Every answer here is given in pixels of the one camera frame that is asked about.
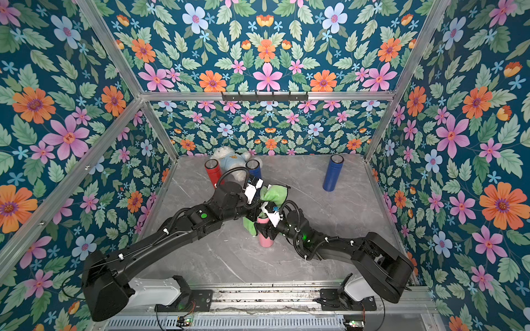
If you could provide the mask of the red thermos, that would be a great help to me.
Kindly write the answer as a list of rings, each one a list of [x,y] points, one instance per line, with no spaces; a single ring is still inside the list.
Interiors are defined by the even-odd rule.
[[[216,159],[209,159],[205,162],[204,168],[214,188],[218,186],[218,181],[222,177],[222,169],[219,161]]]

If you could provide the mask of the green microfiber cloth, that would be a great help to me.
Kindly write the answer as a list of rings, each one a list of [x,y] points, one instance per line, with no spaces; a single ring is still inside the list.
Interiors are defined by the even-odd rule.
[[[288,197],[288,187],[282,185],[268,185],[260,189],[259,193],[255,196],[255,202],[259,201],[259,212],[262,214],[261,206],[265,202],[273,203],[278,208],[287,200]],[[248,230],[251,236],[258,236],[258,231],[255,228],[255,223],[258,221],[257,216],[253,216],[249,213],[246,217],[243,218],[243,225],[245,229]]]

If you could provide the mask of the dark blue thermos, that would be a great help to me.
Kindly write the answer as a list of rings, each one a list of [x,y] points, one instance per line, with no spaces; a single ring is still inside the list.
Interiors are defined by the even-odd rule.
[[[246,168],[248,169],[251,176],[254,176],[257,179],[262,179],[261,163],[259,162],[259,160],[248,160],[246,163]]]

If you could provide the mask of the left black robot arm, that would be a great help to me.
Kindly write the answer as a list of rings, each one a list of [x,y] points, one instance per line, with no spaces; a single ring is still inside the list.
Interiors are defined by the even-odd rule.
[[[178,210],[156,233],[115,252],[96,250],[88,255],[81,287],[93,321],[114,317],[135,299],[170,306],[180,297],[183,283],[175,277],[144,281],[140,288],[133,286],[133,280],[177,249],[219,230],[225,221],[258,214],[255,195],[263,181],[249,169],[241,170],[245,173],[243,183],[221,177],[208,201]]]

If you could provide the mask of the pink thermos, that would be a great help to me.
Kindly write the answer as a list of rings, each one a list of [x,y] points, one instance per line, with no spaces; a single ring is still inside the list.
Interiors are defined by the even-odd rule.
[[[274,244],[274,240],[270,237],[271,226],[272,223],[268,217],[259,216],[255,222],[259,244],[263,248],[270,248]]]

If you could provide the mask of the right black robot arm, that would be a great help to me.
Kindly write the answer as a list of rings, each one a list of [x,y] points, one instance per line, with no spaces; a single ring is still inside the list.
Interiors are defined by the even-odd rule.
[[[342,286],[354,301],[378,295],[390,303],[398,303],[408,290],[413,264],[378,233],[369,232],[353,239],[324,234],[311,227],[301,208],[291,200],[282,205],[265,201],[261,213],[269,222],[256,225],[256,230],[271,240],[277,236],[287,238],[303,260],[332,259],[355,266],[361,277],[348,277]]]

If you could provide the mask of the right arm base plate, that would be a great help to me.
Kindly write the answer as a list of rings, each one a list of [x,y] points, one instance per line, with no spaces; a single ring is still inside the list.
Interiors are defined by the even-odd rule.
[[[320,304],[323,311],[372,312],[377,310],[374,297],[355,301],[338,288],[323,288],[319,295],[314,302]]]

